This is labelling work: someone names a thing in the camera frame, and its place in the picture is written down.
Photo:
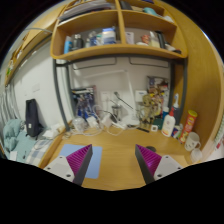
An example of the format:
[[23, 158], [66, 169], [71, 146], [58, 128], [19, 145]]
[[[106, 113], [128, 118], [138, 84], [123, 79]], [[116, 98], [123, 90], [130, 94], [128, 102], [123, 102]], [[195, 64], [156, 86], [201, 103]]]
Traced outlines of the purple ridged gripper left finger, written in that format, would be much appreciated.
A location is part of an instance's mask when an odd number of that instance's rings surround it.
[[73, 182], [76, 185], [82, 185], [92, 155], [92, 145], [87, 145], [66, 157], [68, 164], [74, 173]]

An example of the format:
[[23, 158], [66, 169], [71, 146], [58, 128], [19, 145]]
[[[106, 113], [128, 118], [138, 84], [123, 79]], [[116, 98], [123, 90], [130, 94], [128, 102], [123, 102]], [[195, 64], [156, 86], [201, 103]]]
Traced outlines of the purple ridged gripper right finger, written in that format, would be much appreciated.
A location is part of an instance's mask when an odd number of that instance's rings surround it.
[[145, 183], [150, 184], [154, 182], [154, 174], [161, 161], [161, 156], [140, 145], [135, 146], [135, 156]]

